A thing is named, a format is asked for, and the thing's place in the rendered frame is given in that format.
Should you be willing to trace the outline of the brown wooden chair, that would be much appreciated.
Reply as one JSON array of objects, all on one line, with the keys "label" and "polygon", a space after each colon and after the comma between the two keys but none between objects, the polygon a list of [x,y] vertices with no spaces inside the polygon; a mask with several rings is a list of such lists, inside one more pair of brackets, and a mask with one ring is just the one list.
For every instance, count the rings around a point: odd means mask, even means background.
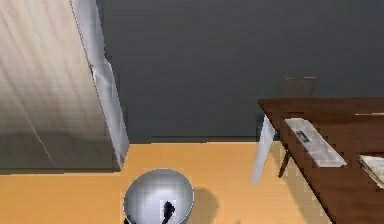
[{"label": "brown wooden chair", "polygon": [[314,95],[316,83],[316,77],[288,77],[282,82],[278,96],[311,97]]}]

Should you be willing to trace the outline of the silver round bin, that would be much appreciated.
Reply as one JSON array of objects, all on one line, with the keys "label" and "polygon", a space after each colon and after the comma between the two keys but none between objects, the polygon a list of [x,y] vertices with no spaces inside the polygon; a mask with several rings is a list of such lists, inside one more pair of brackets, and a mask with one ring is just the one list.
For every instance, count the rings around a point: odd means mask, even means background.
[{"label": "silver round bin", "polygon": [[169,224],[186,224],[194,205],[191,182],[182,173],[169,168],[145,172],[124,194],[124,224],[161,224],[166,201],[174,201],[176,207],[174,221]]}]

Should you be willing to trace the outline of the grey flat remote control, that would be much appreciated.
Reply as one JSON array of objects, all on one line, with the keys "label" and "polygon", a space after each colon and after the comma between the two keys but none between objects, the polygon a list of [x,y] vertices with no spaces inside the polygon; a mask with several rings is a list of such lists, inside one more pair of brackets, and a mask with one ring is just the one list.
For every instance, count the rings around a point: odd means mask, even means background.
[{"label": "grey flat remote control", "polygon": [[346,165],[346,161],[320,135],[311,122],[303,118],[289,118],[285,123],[303,144],[307,153],[318,167],[337,168]]}]

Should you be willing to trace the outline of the beige room door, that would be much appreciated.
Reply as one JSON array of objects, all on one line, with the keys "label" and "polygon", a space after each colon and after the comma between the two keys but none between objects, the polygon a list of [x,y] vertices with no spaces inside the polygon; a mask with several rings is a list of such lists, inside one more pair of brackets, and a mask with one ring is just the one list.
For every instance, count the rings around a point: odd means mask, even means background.
[{"label": "beige room door", "polygon": [[0,0],[0,174],[118,172],[128,148],[97,0]]}]

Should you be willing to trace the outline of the dark brown wooden table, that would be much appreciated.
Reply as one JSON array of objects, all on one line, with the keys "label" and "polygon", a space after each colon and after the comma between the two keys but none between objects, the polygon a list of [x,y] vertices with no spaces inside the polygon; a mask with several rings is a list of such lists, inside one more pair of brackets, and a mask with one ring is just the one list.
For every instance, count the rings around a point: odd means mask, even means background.
[{"label": "dark brown wooden table", "polygon": [[[384,189],[361,155],[384,156],[384,98],[269,98],[258,101],[332,224],[384,224]],[[346,161],[320,168],[286,124],[303,118]]]}]

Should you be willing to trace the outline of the pale newspaper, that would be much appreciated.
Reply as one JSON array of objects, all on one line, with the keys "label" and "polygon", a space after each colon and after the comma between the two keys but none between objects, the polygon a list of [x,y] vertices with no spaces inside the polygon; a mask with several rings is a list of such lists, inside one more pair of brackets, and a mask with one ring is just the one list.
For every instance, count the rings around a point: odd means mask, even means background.
[{"label": "pale newspaper", "polygon": [[384,157],[360,155],[358,161],[377,186],[384,190]]}]

